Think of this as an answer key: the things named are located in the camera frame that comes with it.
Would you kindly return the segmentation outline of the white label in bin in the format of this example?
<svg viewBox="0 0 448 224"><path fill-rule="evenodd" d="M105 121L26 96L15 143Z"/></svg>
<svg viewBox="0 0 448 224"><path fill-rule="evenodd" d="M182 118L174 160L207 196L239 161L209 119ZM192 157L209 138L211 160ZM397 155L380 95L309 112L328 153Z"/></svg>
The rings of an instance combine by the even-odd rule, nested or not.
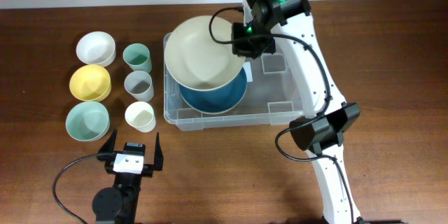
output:
<svg viewBox="0 0 448 224"><path fill-rule="evenodd" d="M248 83L253 81L253 75L252 75L252 70L251 70L251 63L250 62L245 62L243 64L243 68L244 71L246 73L246 80Z"/></svg>

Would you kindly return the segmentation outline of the cream white cup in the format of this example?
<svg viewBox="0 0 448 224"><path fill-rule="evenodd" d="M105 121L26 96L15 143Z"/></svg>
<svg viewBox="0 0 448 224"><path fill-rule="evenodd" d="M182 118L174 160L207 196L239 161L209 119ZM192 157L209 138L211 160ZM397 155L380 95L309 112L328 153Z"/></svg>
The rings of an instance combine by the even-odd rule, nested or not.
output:
<svg viewBox="0 0 448 224"><path fill-rule="evenodd" d="M151 132L156 126L153 107L144 101L130 104L125 111L125 120L128 125L143 133Z"/></svg>

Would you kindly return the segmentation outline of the yellow small bowl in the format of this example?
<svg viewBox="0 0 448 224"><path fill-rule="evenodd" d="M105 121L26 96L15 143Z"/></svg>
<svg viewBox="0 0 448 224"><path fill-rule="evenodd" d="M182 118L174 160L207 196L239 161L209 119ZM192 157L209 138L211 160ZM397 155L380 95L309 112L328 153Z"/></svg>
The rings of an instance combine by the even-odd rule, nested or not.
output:
<svg viewBox="0 0 448 224"><path fill-rule="evenodd" d="M101 102L111 92L111 76L102 66L85 65L71 76L69 90L75 98L83 102Z"/></svg>

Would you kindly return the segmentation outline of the mint green cup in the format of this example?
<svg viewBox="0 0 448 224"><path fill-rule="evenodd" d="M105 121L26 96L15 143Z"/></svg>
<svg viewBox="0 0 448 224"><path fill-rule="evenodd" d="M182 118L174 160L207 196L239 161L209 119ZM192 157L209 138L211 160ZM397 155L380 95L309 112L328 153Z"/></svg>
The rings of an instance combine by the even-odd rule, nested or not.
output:
<svg viewBox="0 0 448 224"><path fill-rule="evenodd" d="M133 43L127 46L123 51L123 59L133 71L150 73L152 70L150 50L144 44Z"/></svg>

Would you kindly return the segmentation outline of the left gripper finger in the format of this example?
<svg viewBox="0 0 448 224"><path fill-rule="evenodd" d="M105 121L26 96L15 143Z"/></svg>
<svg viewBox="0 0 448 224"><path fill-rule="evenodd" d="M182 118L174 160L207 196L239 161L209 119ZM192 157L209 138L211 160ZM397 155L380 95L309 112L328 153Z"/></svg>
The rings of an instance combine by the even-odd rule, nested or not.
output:
<svg viewBox="0 0 448 224"><path fill-rule="evenodd" d="M114 129L110 137L102 145L102 147L97 152L98 160L112 160L115 157L116 152L114 151L115 142L118 130Z"/></svg>
<svg viewBox="0 0 448 224"><path fill-rule="evenodd" d="M160 135L159 135L159 133L157 133L156 140L155 140L153 164L147 164L146 171L147 172L154 172L154 171L161 172L163 170L163 164L164 164L164 156L163 156L162 148L160 145Z"/></svg>

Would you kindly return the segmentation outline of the mint green small bowl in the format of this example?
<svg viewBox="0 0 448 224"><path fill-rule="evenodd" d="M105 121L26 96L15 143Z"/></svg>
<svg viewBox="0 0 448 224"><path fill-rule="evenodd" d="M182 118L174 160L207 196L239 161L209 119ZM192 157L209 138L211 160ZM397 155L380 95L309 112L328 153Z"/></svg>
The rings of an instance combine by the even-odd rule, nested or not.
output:
<svg viewBox="0 0 448 224"><path fill-rule="evenodd" d="M74 106L66 117L66 131L77 141L96 141L109 130L106 107L97 101L84 101Z"/></svg>

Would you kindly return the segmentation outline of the dark blue plate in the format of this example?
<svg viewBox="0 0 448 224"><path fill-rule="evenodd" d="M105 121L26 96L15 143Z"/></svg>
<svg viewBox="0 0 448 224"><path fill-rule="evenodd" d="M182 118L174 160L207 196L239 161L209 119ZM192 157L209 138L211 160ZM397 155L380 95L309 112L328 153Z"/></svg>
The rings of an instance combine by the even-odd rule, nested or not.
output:
<svg viewBox="0 0 448 224"><path fill-rule="evenodd" d="M196 91L179 86L183 100L190 104L238 104L246 94L246 73L242 69L227 85L212 91Z"/></svg>

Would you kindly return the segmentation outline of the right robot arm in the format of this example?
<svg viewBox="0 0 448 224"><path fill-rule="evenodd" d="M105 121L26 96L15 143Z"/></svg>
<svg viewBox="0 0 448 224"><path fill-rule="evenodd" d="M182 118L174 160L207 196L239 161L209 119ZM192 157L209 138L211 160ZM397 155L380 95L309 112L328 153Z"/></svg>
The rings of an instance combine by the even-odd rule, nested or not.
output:
<svg viewBox="0 0 448 224"><path fill-rule="evenodd" d="M343 133L360 115L334 83L316 38L308 0L244 0L244 23L232 29L234 54L256 58L280 50L297 85L303 116L290 133L312 163L327 223L361 223L344 167Z"/></svg>

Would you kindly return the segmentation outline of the beige plate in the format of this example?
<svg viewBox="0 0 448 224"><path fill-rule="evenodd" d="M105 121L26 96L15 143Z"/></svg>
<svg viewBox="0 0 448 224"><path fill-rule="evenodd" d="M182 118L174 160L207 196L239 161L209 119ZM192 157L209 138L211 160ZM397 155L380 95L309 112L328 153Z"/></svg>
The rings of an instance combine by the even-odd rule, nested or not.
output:
<svg viewBox="0 0 448 224"><path fill-rule="evenodd" d="M190 104L187 103L191 108L195 109L196 111L199 111L200 113L205 113L209 115L218 115L222 113L227 113L228 111L231 111L235 107L237 107L237 104L220 104L220 105L213 105L213 104Z"/></svg>
<svg viewBox="0 0 448 224"><path fill-rule="evenodd" d="M180 85L199 91L227 85L242 70L245 59L232 53L232 24L210 15L192 17L171 33L164 49L164 63Z"/></svg>

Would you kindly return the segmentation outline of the grey cup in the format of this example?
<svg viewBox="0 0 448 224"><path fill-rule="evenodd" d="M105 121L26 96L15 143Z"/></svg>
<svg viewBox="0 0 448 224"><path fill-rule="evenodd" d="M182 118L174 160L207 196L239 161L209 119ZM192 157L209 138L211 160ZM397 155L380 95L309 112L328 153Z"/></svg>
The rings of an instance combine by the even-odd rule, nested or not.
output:
<svg viewBox="0 0 448 224"><path fill-rule="evenodd" d="M145 71L133 71L124 82L125 90L137 101L149 102L154 97L153 81Z"/></svg>

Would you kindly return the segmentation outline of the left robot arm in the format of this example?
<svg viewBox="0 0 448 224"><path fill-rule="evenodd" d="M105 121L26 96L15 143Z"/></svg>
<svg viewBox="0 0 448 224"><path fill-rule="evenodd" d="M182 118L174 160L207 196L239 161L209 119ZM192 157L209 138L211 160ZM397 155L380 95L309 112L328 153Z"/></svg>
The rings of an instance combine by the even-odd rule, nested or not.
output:
<svg viewBox="0 0 448 224"><path fill-rule="evenodd" d="M106 173L115 178L111 187L101 189L94 196L92 210L96 223L134 223L142 178L151 178L153 172L163 168L159 136L155 139L154 161L146 164L146 146L142 143L127 142L122 151L114 149L117 133L113 130L97 152L97 159L104 163Z"/></svg>

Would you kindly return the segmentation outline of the white small bowl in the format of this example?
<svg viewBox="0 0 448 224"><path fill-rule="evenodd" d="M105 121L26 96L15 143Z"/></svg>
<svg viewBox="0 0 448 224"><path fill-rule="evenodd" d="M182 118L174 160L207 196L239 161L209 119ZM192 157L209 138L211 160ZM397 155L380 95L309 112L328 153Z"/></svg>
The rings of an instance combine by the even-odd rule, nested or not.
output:
<svg viewBox="0 0 448 224"><path fill-rule="evenodd" d="M79 40L76 55L84 64L107 67L116 58L116 42L104 31L93 31Z"/></svg>

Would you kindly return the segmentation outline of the clear plastic storage bin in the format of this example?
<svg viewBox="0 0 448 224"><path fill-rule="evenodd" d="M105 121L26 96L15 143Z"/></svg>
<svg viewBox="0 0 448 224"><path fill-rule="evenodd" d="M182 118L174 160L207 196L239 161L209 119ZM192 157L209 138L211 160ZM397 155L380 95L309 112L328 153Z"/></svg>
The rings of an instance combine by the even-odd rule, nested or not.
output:
<svg viewBox="0 0 448 224"><path fill-rule="evenodd" d="M251 63L253 81L247 82L237 107L218 115L200 113L183 100L180 84L164 63L164 119L183 131L246 125L281 125L302 114L300 94L281 52L245 59Z"/></svg>

